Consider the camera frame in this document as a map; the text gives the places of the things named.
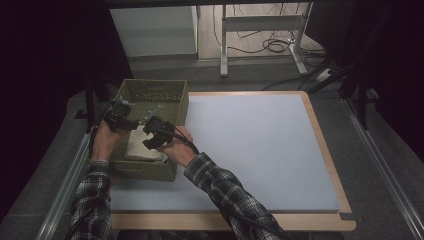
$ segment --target hand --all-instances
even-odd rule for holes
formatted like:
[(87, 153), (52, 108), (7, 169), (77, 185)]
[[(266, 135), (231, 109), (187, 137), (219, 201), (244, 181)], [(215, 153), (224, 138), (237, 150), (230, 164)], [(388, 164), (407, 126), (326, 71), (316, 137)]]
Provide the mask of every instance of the hand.
[(110, 130), (109, 125), (102, 120), (97, 128), (96, 137), (93, 143), (93, 154), (91, 161), (109, 160), (113, 150), (118, 146), (119, 141), (128, 134), (129, 131), (117, 129), (116, 132)]
[[(178, 126), (177, 129), (190, 141), (193, 142), (190, 132), (183, 126)], [(175, 130), (175, 134), (181, 135), (181, 133)], [(157, 148), (159, 152), (165, 153), (172, 161), (181, 164), (186, 167), (191, 160), (196, 156), (193, 150), (187, 146), (180, 139), (173, 138), (172, 141), (166, 146)]]

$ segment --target person's left hand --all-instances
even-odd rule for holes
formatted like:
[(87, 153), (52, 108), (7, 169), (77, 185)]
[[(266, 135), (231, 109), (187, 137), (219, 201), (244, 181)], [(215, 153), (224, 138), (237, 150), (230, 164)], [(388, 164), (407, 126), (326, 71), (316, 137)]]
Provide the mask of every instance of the person's left hand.
[(93, 154), (91, 161), (109, 160), (113, 150), (118, 146), (119, 141), (129, 133), (117, 129), (116, 132), (110, 130), (109, 125), (102, 120), (97, 128), (96, 137), (93, 143)]

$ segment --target gray carpet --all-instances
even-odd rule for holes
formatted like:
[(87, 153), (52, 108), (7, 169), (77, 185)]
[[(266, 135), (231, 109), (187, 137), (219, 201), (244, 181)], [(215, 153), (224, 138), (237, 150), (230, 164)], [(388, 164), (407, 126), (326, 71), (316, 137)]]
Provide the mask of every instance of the gray carpet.
[[(143, 64), (132, 59), (135, 78), (184, 79), (190, 91), (258, 91), (276, 82), (269, 90), (297, 90), (301, 84), (291, 58), (231, 61), (229, 76), (220, 78), (217, 61), (159, 59)], [(387, 190), (369, 153), (358, 136), (340, 99), (336, 82), (310, 95), (322, 132), (339, 173), (352, 210), (358, 219), (345, 239), (414, 239)], [(68, 114), (43, 161), (0, 226), (0, 239), (34, 239), (51, 206), (80, 140), (85, 120), (74, 119), (85, 108), (84, 94), (69, 100)], [(424, 166), (408, 146), (384, 122), (372, 105), (368, 106), (368, 124), (389, 165), (418, 211), (424, 213)], [(69, 206), (54, 239), (63, 239), (69, 223)]]

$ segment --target person's right hand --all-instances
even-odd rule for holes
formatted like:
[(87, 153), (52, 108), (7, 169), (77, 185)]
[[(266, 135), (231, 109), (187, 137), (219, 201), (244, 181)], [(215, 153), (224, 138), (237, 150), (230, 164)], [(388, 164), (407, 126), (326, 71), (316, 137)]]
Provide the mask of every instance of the person's right hand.
[[(190, 141), (193, 142), (190, 132), (183, 126), (177, 126), (177, 129)], [(181, 133), (175, 130), (175, 134), (181, 135)], [(194, 159), (196, 154), (193, 150), (187, 146), (183, 141), (177, 138), (173, 138), (172, 141), (166, 146), (157, 148), (159, 152), (166, 154), (172, 161), (181, 164), (186, 167), (191, 160)]]

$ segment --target wooden floor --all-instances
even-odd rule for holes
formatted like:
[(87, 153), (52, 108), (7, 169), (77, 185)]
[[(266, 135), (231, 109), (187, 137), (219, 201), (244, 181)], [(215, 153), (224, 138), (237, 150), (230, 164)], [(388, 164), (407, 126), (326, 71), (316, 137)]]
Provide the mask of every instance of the wooden floor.
[[(237, 4), (227, 5), (227, 17), (229, 16), (252, 16), (252, 15), (293, 15), (302, 14), (306, 7), (306, 3), (286, 3), (286, 4)], [(221, 18), (222, 5), (201, 6), (201, 16), (198, 25), (198, 56), (199, 59), (220, 58), (220, 43), (222, 42), (221, 34)], [(227, 33), (227, 46), (241, 49), (246, 52), (255, 52), (263, 49), (263, 42), (270, 39), (279, 39), (287, 41), (291, 37), (289, 31), (263, 31), (256, 34), (253, 32), (231, 32)], [(305, 49), (322, 49), (322, 47), (304, 35), (300, 44)], [(275, 46), (272, 49), (282, 50), (287, 47)], [(281, 53), (274, 53), (269, 50), (257, 53), (245, 53), (234, 49), (228, 49), (229, 57), (257, 57), (257, 56), (282, 56), (290, 55), (288, 49)]]

